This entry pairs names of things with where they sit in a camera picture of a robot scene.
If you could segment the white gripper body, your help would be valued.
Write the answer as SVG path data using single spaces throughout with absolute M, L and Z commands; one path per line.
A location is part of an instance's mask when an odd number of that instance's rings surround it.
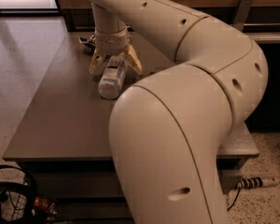
M 126 50 L 130 43 L 128 30 L 124 28 L 117 33 L 95 31 L 96 50 L 104 55 L 118 55 Z

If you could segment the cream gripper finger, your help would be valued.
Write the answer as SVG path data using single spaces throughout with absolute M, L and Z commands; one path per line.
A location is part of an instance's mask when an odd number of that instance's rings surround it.
M 128 65 L 138 74 L 142 74 L 142 64 L 131 44 L 129 44 L 124 51 L 125 60 Z
M 102 53 L 101 51 L 98 51 L 97 49 L 94 50 L 92 56 L 91 56 L 91 63 L 89 67 L 89 72 L 93 74 L 95 70 L 104 62 L 106 58 L 108 58 L 109 55 Z

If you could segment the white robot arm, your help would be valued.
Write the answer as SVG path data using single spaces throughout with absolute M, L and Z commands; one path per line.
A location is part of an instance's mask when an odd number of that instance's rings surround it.
M 250 37 L 168 0 L 90 0 L 175 66 L 116 101 L 109 144 L 135 224 L 230 224 L 217 151 L 255 110 L 268 64 Z

